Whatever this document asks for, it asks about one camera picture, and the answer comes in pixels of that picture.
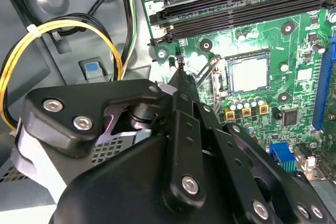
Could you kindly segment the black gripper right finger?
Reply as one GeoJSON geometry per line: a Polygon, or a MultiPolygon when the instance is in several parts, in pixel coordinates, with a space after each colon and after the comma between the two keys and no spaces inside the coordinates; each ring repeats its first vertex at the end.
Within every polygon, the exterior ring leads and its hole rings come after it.
{"type": "Polygon", "coordinates": [[[202,139],[228,187],[234,222],[328,223],[328,209],[303,172],[286,172],[236,123],[221,126],[214,111],[200,103],[194,78],[187,79],[202,139]]]}

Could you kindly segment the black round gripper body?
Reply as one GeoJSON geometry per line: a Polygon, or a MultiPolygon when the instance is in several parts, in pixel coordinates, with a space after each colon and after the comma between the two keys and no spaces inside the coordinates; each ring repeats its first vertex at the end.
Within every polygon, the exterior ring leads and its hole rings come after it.
{"type": "Polygon", "coordinates": [[[155,137],[123,151],[75,178],[63,192],[50,223],[253,223],[253,208],[242,210],[220,172],[203,155],[206,200],[191,212],[170,209],[162,187],[168,140],[155,137]]]}

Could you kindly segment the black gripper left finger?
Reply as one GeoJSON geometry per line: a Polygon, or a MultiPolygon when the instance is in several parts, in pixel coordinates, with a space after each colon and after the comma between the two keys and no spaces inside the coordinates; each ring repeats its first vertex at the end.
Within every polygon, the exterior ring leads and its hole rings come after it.
{"type": "Polygon", "coordinates": [[[155,137],[168,140],[162,187],[170,209],[206,200],[199,120],[190,76],[177,70],[162,86],[148,79],[41,88],[29,92],[18,125],[14,164],[58,204],[84,172],[155,137]]]}

